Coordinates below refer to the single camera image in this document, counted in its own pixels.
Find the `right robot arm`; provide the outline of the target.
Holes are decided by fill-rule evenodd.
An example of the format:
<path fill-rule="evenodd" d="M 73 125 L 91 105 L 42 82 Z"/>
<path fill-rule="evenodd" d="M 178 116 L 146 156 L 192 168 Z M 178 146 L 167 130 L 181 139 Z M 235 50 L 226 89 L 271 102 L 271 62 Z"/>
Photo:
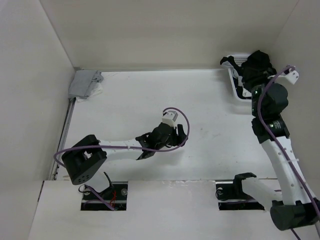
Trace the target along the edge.
<path fill-rule="evenodd" d="M 273 83 L 257 85 L 251 93 L 252 129 L 271 162 L 280 192 L 251 172 L 236 175 L 231 190 L 239 199 L 251 197 L 260 203 L 280 231 L 316 225 L 320 221 L 320 201 L 305 181 L 281 116 L 289 103 L 288 92 Z"/>

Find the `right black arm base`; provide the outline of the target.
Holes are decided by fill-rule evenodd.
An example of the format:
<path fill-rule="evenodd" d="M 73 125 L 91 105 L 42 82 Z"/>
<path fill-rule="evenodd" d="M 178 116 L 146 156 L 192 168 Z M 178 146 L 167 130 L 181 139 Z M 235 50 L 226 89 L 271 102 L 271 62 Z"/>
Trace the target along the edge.
<path fill-rule="evenodd" d="M 265 208 L 254 198 L 246 194 L 238 194 L 233 189 L 232 181 L 216 181 L 215 197 L 220 211 L 264 211 Z"/>

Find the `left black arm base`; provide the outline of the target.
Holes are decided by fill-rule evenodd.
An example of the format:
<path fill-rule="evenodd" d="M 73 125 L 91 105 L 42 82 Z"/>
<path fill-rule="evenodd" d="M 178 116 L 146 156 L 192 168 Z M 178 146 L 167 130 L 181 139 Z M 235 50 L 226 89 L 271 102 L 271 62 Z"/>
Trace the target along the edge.
<path fill-rule="evenodd" d="M 105 195 L 99 195 L 107 202 L 115 211 L 127 210 L 128 198 L 128 182 L 113 182 L 113 190 Z M 101 200 L 95 196 L 85 185 L 78 188 L 78 192 L 82 194 L 81 211 L 111 211 Z"/>

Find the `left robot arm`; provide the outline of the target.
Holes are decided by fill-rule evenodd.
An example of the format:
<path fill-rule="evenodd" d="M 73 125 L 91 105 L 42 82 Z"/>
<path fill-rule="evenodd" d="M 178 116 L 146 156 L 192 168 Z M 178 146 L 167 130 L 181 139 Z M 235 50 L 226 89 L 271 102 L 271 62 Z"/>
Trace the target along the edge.
<path fill-rule="evenodd" d="M 153 157 L 163 148 L 182 147 L 188 139 L 183 125 L 171 126 L 160 123 L 151 132 L 131 140 L 107 143 L 105 148 L 94 134 L 87 135 L 69 150 L 61 159 L 73 185 L 85 185 L 93 189 L 100 199 L 112 195 L 112 182 L 102 165 L 118 160 L 144 160 Z"/>

